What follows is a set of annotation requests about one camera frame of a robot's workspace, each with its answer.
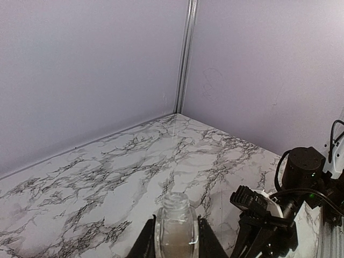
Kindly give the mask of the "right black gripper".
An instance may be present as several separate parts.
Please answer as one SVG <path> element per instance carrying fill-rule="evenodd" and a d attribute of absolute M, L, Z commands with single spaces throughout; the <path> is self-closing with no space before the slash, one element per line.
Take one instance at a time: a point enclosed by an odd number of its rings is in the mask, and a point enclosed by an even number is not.
<path fill-rule="evenodd" d="M 231 257 L 286 257 L 298 247 L 293 219 L 274 217 L 270 212 L 264 217 L 242 212 L 239 227 Z"/>

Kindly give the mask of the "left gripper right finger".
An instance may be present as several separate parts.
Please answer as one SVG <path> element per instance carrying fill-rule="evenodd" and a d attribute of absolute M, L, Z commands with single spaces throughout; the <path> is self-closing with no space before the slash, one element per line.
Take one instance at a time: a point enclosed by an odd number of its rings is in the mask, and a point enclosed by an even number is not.
<path fill-rule="evenodd" d="M 228 258 L 221 243 L 205 218 L 198 216 L 199 228 L 199 257 Z"/>

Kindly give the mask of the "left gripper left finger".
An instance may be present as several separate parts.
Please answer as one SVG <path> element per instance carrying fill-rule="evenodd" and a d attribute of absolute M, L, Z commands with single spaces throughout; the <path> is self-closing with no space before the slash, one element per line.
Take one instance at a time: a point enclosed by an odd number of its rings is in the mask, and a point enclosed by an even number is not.
<path fill-rule="evenodd" d="M 156 218 L 147 220 L 127 258 L 155 258 L 155 222 Z"/>

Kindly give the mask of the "clear nail polish bottle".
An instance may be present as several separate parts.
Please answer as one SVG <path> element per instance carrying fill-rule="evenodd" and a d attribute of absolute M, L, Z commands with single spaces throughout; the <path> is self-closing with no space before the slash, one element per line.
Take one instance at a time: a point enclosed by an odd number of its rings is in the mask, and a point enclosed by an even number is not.
<path fill-rule="evenodd" d="M 199 227 L 195 209 L 182 192 L 164 196 L 154 227 L 156 257 L 199 257 Z"/>

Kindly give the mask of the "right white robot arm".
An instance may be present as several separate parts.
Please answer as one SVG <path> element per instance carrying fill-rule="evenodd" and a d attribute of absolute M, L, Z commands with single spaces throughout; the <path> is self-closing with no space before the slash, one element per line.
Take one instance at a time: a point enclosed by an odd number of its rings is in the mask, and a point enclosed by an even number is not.
<path fill-rule="evenodd" d="M 239 234 L 232 257 L 286 257 L 298 247 L 295 218 L 303 204 L 323 207 L 325 221 L 342 226 L 343 218 L 343 134 L 334 134 L 343 124 L 331 127 L 328 153 L 314 147 L 296 147 L 283 153 L 286 161 L 282 178 L 275 174 L 275 193 L 264 193 L 241 185 L 230 203 L 241 210 Z"/>

